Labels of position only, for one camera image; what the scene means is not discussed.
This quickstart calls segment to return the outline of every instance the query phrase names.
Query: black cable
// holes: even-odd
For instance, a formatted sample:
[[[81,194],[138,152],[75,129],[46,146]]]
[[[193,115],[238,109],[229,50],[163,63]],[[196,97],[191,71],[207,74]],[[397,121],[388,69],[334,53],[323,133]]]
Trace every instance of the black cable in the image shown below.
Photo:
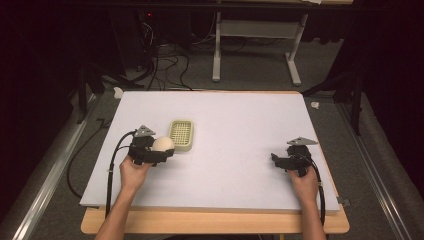
[[[106,196],[106,215],[105,218],[107,217],[107,215],[109,215],[110,212],[110,205],[111,205],[111,196],[112,196],[112,182],[113,182],[113,168],[115,166],[115,156],[116,153],[119,151],[119,149],[122,149],[120,147],[122,141],[124,141],[124,139],[126,137],[128,137],[129,135],[134,135],[137,131],[131,131],[126,133],[124,136],[122,136],[122,138],[119,140],[118,144],[115,147],[115,151],[113,151],[113,155],[112,155],[112,159],[110,160],[110,165],[109,165],[109,175],[108,175],[108,180],[107,180],[107,196]]]
[[[185,57],[185,58],[187,59],[187,61],[186,61],[186,68],[185,68],[185,69],[184,69],[184,71],[180,74],[180,83],[181,83],[181,85],[182,85],[182,86],[184,86],[184,87],[186,87],[186,88],[190,89],[190,91],[193,91],[193,89],[192,89],[190,86],[188,86],[188,85],[184,84],[184,82],[183,82],[183,75],[184,75],[184,74],[187,72],[187,70],[188,70],[188,63],[189,63],[189,61],[190,61],[190,58],[189,58],[188,56],[184,55],[184,54],[181,54],[181,56]]]
[[[316,175],[317,175],[317,179],[318,179],[318,192],[319,192],[319,197],[320,197],[320,202],[321,202],[321,224],[322,226],[324,226],[324,222],[325,222],[325,196],[324,196],[324,188],[322,187],[322,180],[321,180],[321,176],[319,174],[319,170],[317,165],[315,164],[315,161],[312,160],[312,158],[303,156],[302,154],[298,154],[298,156],[300,156],[301,158],[307,160],[312,168],[314,169]]]
[[[159,67],[159,56],[158,56],[159,53],[158,52],[159,52],[159,49],[156,49],[156,52],[155,52],[156,60],[155,60],[155,63],[153,63],[154,70],[153,70],[153,73],[152,73],[152,79],[150,80],[149,86],[147,87],[146,91],[149,91],[150,88],[152,87],[152,83],[155,80],[156,73],[158,72],[158,67]]]
[[[109,121],[107,121],[106,123],[105,123],[105,119],[103,119],[103,118],[101,118],[101,119],[97,119],[97,121],[102,121],[102,123],[101,123],[101,125],[100,125],[100,127],[99,127],[99,129],[97,129],[97,131],[96,132],[94,132],[84,143],[83,143],[83,145],[76,151],[76,153],[74,154],[74,156],[71,158],[71,160],[69,160],[69,163],[68,163],[68,166],[67,166],[67,169],[66,169],[66,181],[67,181],[67,183],[68,183],[68,187],[69,187],[69,190],[71,190],[71,192],[76,196],[76,197],[78,197],[78,198],[82,198],[82,195],[81,194],[79,194],[75,189],[74,189],[74,187],[72,186],[72,184],[71,184],[71,177],[70,177],[70,173],[71,173],[71,166],[72,166],[72,163],[74,162],[74,160],[76,159],[76,157],[78,156],[78,154],[82,151],[82,149],[91,141],[91,139],[93,139],[102,129],[107,129],[107,128],[109,128],[109,124],[112,122],[112,119],[111,120],[109,120]]]

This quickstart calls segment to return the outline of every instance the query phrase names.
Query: table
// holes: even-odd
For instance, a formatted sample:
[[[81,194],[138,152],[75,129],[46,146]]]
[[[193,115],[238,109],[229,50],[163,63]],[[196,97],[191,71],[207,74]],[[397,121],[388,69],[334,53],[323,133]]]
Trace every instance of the table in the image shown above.
[[[152,106],[151,102],[149,102],[149,99],[151,99],[151,101],[162,99],[165,102],[159,105],[156,105],[156,108],[149,108],[148,106]],[[194,109],[194,111],[198,112],[199,114],[190,115],[189,113],[191,110],[185,109],[184,108],[185,105],[175,105],[173,106],[175,109],[172,110],[169,108],[169,106],[167,106],[167,103],[168,103],[166,101],[167,99],[173,99],[172,101],[173,104],[181,104],[187,101],[192,101],[191,104],[193,106],[190,109],[191,110]],[[255,102],[257,102],[256,104],[259,104],[262,107],[258,108],[257,106],[255,106]],[[203,116],[202,112],[205,109],[208,109],[207,107],[208,107],[208,104],[210,103],[214,103],[215,106],[209,105],[209,110],[211,110],[210,114],[207,116]],[[246,110],[246,108],[243,107],[247,103],[252,106],[251,109]],[[225,108],[229,110],[230,113],[226,112],[225,109],[221,111],[219,110],[220,108]],[[125,114],[129,113],[128,109],[137,109],[135,111],[131,111],[130,118],[125,117]],[[291,114],[289,115],[281,114],[281,113],[287,113],[287,110],[290,110],[290,109],[292,110]],[[301,215],[299,213],[300,207],[298,205],[298,202],[296,201],[294,192],[292,191],[291,182],[289,178],[286,178],[287,174],[281,173],[282,172],[281,169],[271,166],[272,161],[270,160],[270,156],[269,156],[270,154],[269,151],[273,151],[276,154],[282,154],[282,152],[284,152],[284,148],[283,148],[284,140],[275,140],[275,136],[273,136],[273,135],[277,135],[277,138],[279,138],[279,135],[281,134],[281,131],[283,130],[285,131],[285,134],[292,135],[293,134],[292,131],[293,129],[295,129],[296,133],[299,133],[304,137],[316,139],[316,134],[313,130],[312,123],[310,122],[309,115],[307,114],[303,97],[301,94],[297,92],[267,92],[267,93],[126,92],[124,94],[123,99],[121,100],[120,106],[118,107],[114,122],[111,125],[108,136],[105,139],[104,145],[102,147],[102,151],[99,154],[99,160],[96,164],[95,170],[93,171],[93,175],[90,179],[90,182],[88,184],[86,192],[84,193],[84,197],[81,203],[83,205],[93,205],[93,206],[95,206],[96,204],[102,205],[101,202],[105,198],[104,198],[104,192],[103,193],[101,192],[103,191],[102,189],[104,188],[99,188],[99,184],[96,179],[102,178],[103,177],[102,175],[105,174],[105,173],[102,173],[102,170],[101,170],[101,169],[103,170],[106,169],[102,165],[103,163],[101,159],[104,159],[105,156],[107,156],[107,154],[110,154],[108,151],[110,149],[110,144],[113,142],[115,142],[116,144],[116,141],[114,140],[116,140],[117,136],[119,135],[118,132],[120,131],[122,132],[122,129],[128,128],[132,124],[134,124],[134,118],[139,119],[140,116],[150,116],[150,118],[154,119],[154,122],[151,122],[149,117],[147,118],[142,117],[142,118],[145,118],[142,121],[146,123],[146,126],[150,124],[151,125],[150,128],[152,128],[152,130],[154,131],[157,130],[157,133],[158,133],[157,136],[161,136],[166,132],[166,129],[163,129],[162,127],[160,127],[160,125],[163,125],[164,122],[167,122],[169,120],[167,119],[166,114],[169,114],[168,112],[172,112],[172,111],[174,111],[172,112],[172,114],[176,114],[176,112],[182,113],[184,112],[183,110],[186,112],[185,113],[186,115],[187,114],[190,115],[190,117],[195,123],[195,130],[194,130],[195,136],[193,141],[193,148],[190,151],[190,153],[176,156],[174,160],[168,160],[168,162],[165,164],[159,164],[157,169],[149,172],[149,177],[146,180],[146,183],[143,186],[142,190],[140,191],[141,192],[140,196],[136,197],[134,201],[134,204],[136,205],[136,207],[134,207],[129,214],[128,222],[126,226],[126,232],[168,233],[168,234],[174,234],[174,233],[298,233],[298,232],[301,232],[301,227],[300,227]],[[276,116],[275,119],[273,119],[273,117],[270,117],[271,116],[270,114],[275,115]],[[217,121],[214,121],[215,120],[214,115],[215,117],[220,117],[224,121],[223,123],[219,123],[221,124],[221,128],[218,130],[222,130],[222,132],[212,132],[212,133],[216,133],[218,137],[220,137],[220,134],[224,134],[227,136],[228,140],[231,141],[233,140],[232,139],[233,135],[236,135],[236,137],[239,135],[242,135],[242,136],[239,136],[240,139],[246,139],[246,136],[243,135],[242,133],[243,131],[242,132],[238,131],[240,129],[243,130],[243,128],[238,129],[237,127],[237,126],[243,127],[243,124],[246,124],[248,126],[249,125],[256,126],[254,129],[252,129],[246,134],[253,133],[254,135],[260,135],[260,134],[257,134],[258,131],[260,131],[260,132],[264,132],[266,137],[258,136],[257,139],[259,143],[255,144],[256,146],[255,151],[258,152],[258,155],[253,154],[254,155],[253,157],[249,157],[249,155],[252,154],[252,152],[249,151],[250,149],[249,146],[247,146],[246,149],[243,148],[243,151],[234,151],[233,153],[231,153],[231,152],[228,152],[228,149],[239,149],[239,145],[227,144],[228,149],[225,149],[226,144],[219,145],[217,141],[206,139],[206,140],[210,140],[209,141],[210,147],[219,148],[221,149],[221,151],[220,153],[209,151],[205,155],[213,155],[213,154],[218,154],[217,156],[222,155],[220,158],[222,158],[223,161],[225,161],[225,164],[217,164],[216,166],[219,167],[219,171],[212,171],[212,173],[209,173],[211,174],[210,176],[213,177],[214,176],[213,174],[216,174],[216,172],[218,172],[218,174],[221,174],[222,177],[221,177],[221,180],[218,179],[217,177],[214,177],[213,179],[217,179],[217,181],[212,181],[208,183],[207,191],[204,191],[204,189],[202,188],[196,188],[196,186],[194,187],[196,191],[201,192],[201,194],[197,194],[196,197],[201,199],[201,197],[205,195],[205,196],[208,196],[208,198],[210,198],[211,196],[213,198],[214,194],[209,196],[208,192],[216,191],[214,189],[214,186],[222,186],[222,188],[220,188],[220,191],[223,192],[223,194],[220,195],[219,198],[215,198],[213,199],[213,201],[210,201],[210,202],[208,202],[205,199],[201,199],[200,205],[198,205],[198,202],[199,202],[198,200],[181,201],[180,196],[178,196],[178,191],[173,192],[174,188],[179,188],[179,190],[181,190],[186,187],[190,188],[193,186],[191,186],[190,184],[185,184],[181,180],[179,181],[178,178],[181,178],[181,176],[183,175],[187,179],[188,178],[187,176],[190,176],[190,174],[202,172],[203,165],[205,165],[203,167],[207,167],[208,169],[211,169],[211,166],[213,166],[211,165],[211,161],[207,160],[208,159],[207,157],[202,158],[202,157],[199,157],[198,154],[202,151],[203,152],[208,151],[207,148],[204,148],[204,146],[206,145],[205,143],[207,142],[207,141],[205,142],[204,138],[205,137],[210,138],[210,135],[208,135],[208,131],[210,133],[211,129],[217,129],[213,127],[215,126],[214,124],[217,124]],[[284,116],[284,119],[285,119],[284,122],[287,123],[287,126],[291,126],[290,128],[274,127],[276,123],[281,122],[281,120],[277,117],[280,115]],[[237,122],[236,120],[238,116],[242,116],[243,119],[246,119],[246,120]],[[231,119],[234,119],[234,121],[231,121],[230,123],[226,124],[225,122],[226,117],[230,117]],[[255,124],[255,121],[258,119],[261,119],[262,117],[266,118],[267,120],[264,121],[265,125],[261,129],[257,126],[257,124]],[[228,131],[230,131],[229,130],[230,128],[228,127],[233,129],[231,131],[234,131],[234,133],[238,133],[238,134],[226,134],[228,133]],[[243,142],[243,144],[248,145],[249,144],[248,142],[250,141]],[[337,191],[334,187],[331,174],[325,163],[322,150],[320,146],[317,145],[316,147],[311,146],[310,151],[312,153],[312,156],[315,162],[318,165],[318,168],[320,169],[320,173],[324,182],[324,191],[326,193],[326,201],[328,201],[327,209],[329,211],[327,212],[327,216],[326,216],[325,231],[327,233],[346,232],[349,229],[349,223],[347,221],[343,208],[337,203],[337,200],[336,200]],[[231,155],[232,157],[229,157],[229,159],[225,159],[225,156],[227,156],[227,154],[229,155],[236,154],[236,155]],[[249,184],[243,185],[243,188],[248,189],[247,191],[239,191],[238,189],[239,187],[237,186],[231,188],[231,184],[237,184],[237,181],[240,181],[240,179],[242,180],[240,181],[242,183],[245,183],[245,181],[249,181],[249,179],[243,179],[243,177],[245,177],[244,176],[245,174],[239,173],[241,171],[235,171],[240,169],[236,167],[240,164],[240,156],[243,156],[243,159],[241,159],[242,160],[241,162],[244,164],[242,168],[243,171],[249,174],[252,173],[249,171],[253,171],[253,173],[255,173],[255,176],[257,176],[260,179],[258,181],[253,181],[253,182],[250,182]],[[249,169],[252,169],[252,166],[253,166],[252,164],[249,164],[249,161],[251,161],[251,159],[256,159],[255,161],[260,161],[259,162],[260,164],[255,165],[256,167],[253,170],[249,170]],[[235,181],[231,179],[232,177],[229,176],[228,174],[225,175],[227,172],[233,173],[232,175],[236,176]],[[181,186],[173,185],[172,187],[166,187],[165,185],[163,185],[164,182],[167,182],[169,185],[170,178],[173,179],[174,181],[178,181],[179,183],[181,183]],[[259,182],[259,186],[252,186],[252,185],[255,185],[255,182]],[[261,188],[261,185],[260,185],[261,183],[268,186],[267,189],[264,190],[263,187]],[[119,182],[117,183],[114,182],[114,184],[115,184],[114,189],[115,191],[117,191],[119,189]],[[234,198],[241,196],[244,199],[249,199],[249,201],[238,200],[234,203],[231,200],[228,200],[225,196],[231,195],[231,193],[228,192],[228,189],[227,190],[225,189],[227,186],[230,186],[229,188],[230,191],[235,191],[235,192],[238,191],[237,194],[233,196]],[[280,194],[281,193],[280,191],[272,191],[272,190],[270,191],[269,189],[273,189],[273,187],[278,189],[285,189],[285,191],[283,192],[283,194]],[[92,194],[93,192],[98,191],[97,189],[100,189],[100,193]],[[150,190],[146,190],[148,191],[148,194],[146,192],[143,192],[143,190],[145,189],[150,189]],[[172,196],[172,203],[162,200],[162,197],[161,198],[157,197],[157,196],[162,196],[164,192],[168,194],[168,196]],[[150,201],[151,198],[149,199],[149,197],[145,197],[145,196],[153,196],[152,198],[154,199],[153,201]],[[190,193],[186,193],[183,196],[183,198],[191,198],[191,197],[192,196],[190,195]],[[263,205],[263,202],[266,202],[267,198],[278,199],[281,197],[284,198],[285,200],[281,200],[281,199],[278,200],[277,202],[280,205],[277,204],[277,207],[273,206],[273,204],[275,204],[275,202],[273,201],[267,202],[265,206]],[[287,202],[288,204],[284,204],[284,206],[282,206],[281,202]],[[103,207],[100,207],[99,209],[88,208],[84,216],[81,229],[84,233],[94,234],[97,232],[97,230],[101,226],[103,220],[104,220]]]
[[[239,0],[236,2],[261,2],[261,3],[303,3],[309,1],[296,0]],[[328,5],[350,5],[353,0],[329,0],[318,1]],[[294,58],[299,48],[300,40],[306,26],[308,14],[302,14],[298,22],[264,22],[246,20],[221,19],[221,12],[216,16],[215,52],[213,59],[212,81],[219,82],[221,79],[221,36],[260,37],[260,38],[287,38],[293,39],[293,47],[285,53],[285,59],[289,68],[293,85],[300,86],[301,80],[297,71]]]

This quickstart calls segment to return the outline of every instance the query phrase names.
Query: gray floor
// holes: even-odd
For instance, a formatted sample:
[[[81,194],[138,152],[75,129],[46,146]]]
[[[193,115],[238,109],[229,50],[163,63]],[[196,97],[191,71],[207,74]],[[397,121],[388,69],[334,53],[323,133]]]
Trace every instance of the gray floor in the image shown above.
[[[220,83],[211,81],[213,50],[199,48],[193,48],[191,51],[180,50],[179,53],[184,53],[190,59],[189,68],[183,75],[184,83],[193,89],[303,91],[325,79],[341,45],[341,43],[326,45],[320,45],[318,42],[302,43],[295,60],[303,84],[301,87],[294,87],[282,58],[284,52],[290,51],[291,42],[284,40],[266,44],[270,41],[255,39],[252,41],[261,45],[247,44],[240,51],[222,53]],[[208,45],[203,44],[199,47],[205,48]],[[223,48],[227,50],[239,47],[238,43],[223,43]],[[172,49],[172,47],[164,48],[161,52],[166,53]],[[179,75],[185,68],[185,58],[179,57],[178,60],[177,66],[170,68],[167,73],[165,70],[158,72],[158,78],[167,82],[167,88],[178,87],[167,81],[168,77],[168,80],[174,83],[179,82]],[[171,63],[170,60],[160,61],[162,69],[167,63]],[[159,88],[158,81],[154,81],[153,87],[155,90]],[[321,92],[319,95],[305,98],[308,106],[312,101],[320,102],[319,109],[308,107],[308,111],[337,190],[340,196],[350,202],[349,206],[345,207],[350,222],[349,232],[332,235],[330,239],[420,239],[424,236],[422,221],[424,203],[388,144],[366,96],[362,102],[360,119],[362,135],[357,137],[351,134],[344,117],[349,106],[334,104],[330,95],[329,92]],[[113,118],[118,104],[119,100],[113,98],[112,86],[107,87],[103,96],[97,96],[97,106],[87,119],[87,125],[75,149],[79,149],[99,129],[98,118],[106,120]],[[75,131],[75,119],[74,114],[35,169],[8,217],[2,222],[0,239],[13,238],[50,169],[54,166],[59,152],[66,147],[69,136]],[[88,182],[106,134],[107,129],[100,130],[75,158],[71,168],[71,182],[80,193]],[[387,196],[390,200],[389,205],[394,205],[394,208],[386,205]],[[78,203],[79,199],[69,191],[64,174],[31,239],[93,239],[93,236],[80,231],[85,208]],[[126,238],[154,237],[128,235]],[[300,235],[287,235],[286,238],[300,239]]]

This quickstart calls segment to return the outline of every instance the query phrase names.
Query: wire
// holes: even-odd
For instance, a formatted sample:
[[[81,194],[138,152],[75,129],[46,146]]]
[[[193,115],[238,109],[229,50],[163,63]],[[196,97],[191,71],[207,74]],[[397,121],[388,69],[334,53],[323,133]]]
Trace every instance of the wire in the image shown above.
[[[198,42],[194,42],[194,43],[192,43],[192,45],[200,44],[200,43],[203,43],[203,42],[210,41],[211,39],[215,39],[215,37],[211,37],[211,38],[209,38],[209,37],[210,37],[210,35],[212,34],[213,27],[215,26],[215,20],[216,20],[216,13],[214,13],[214,14],[213,14],[211,27],[209,28],[209,32],[208,32],[208,34],[206,35],[206,37],[205,37],[205,38],[203,38],[202,40],[198,41]]]
[[[307,160],[312,168],[314,169],[316,175],[317,175],[317,179],[318,179],[318,192],[319,192],[319,197],[320,197],[320,202],[321,202],[321,216],[320,216],[320,220],[321,220],[321,224],[324,226],[324,222],[325,222],[325,196],[324,196],[324,188],[322,187],[322,180],[321,180],[321,176],[319,174],[319,170],[317,165],[315,164],[315,161],[312,160],[312,158],[310,157],[306,157],[303,156],[302,154],[297,154],[298,156],[300,156],[301,158]]]
[[[110,212],[110,205],[111,205],[111,198],[112,198],[112,182],[113,182],[113,168],[115,167],[115,156],[116,153],[122,149],[123,147],[120,147],[122,141],[124,141],[124,139],[130,135],[134,135],[137,131],[131,131],[126,133],[124,136],[122,136],[122,138],[119,140],[118,144],[115,147],[115,151],[113,151],[113,156],[112,159],[110,160],[110,165],[109,165],[109,175],[108,175],[108,180],[107,180],[107,196],[106,196],[106,214],[105,214],[105,218],[107,217],[107,215],[109,215]]]
[[[84,147],[102,130],[102,129],[107,129],[109,128],[109,124],[112,122],[112,120],[109,120],[107,122],[105,122],[105,119],[103,118],[99,118],[97,119],[97,121],[102,121],[102,123],[100,124],[99,129],[97,129],[96,132],[94,132],[83,144],[82,146],[76,151],[76,153],[74,154],[74,156],[71,158],[71,160],[69,161],[69,164],[67,166],[66,169],[66,181],[68,183],[68,187],[69,190],[71,190],[71,192],[78,198],[82,198],[82,195],[79,194],[74,187],[72,186],[71,183],[71,167],[72,167],[72,163],[75,161],[76,157],[78,156],[78,154],[82,151],[82,149],[84,149]]]

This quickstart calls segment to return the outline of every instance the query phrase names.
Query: white paper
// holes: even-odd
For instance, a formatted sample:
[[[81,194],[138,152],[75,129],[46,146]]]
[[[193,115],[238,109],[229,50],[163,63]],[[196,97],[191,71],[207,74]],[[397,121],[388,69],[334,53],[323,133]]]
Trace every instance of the white paper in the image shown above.
[[[289,175],[274,166],[271,153],[287,156],[286,142],[299,136],[319,140],[301,94],[259,93],[125,92],[81,204],[105,205],[107,169],[125,133],[145,125],[155,138],[165,136],[174,119],[193,122],[193,147],[151,168],[133,206],[300,209]],[[326,209],[338,211],[322,150],[309,150],[320,169]],[[112,199],[127,151],[116,155]]]

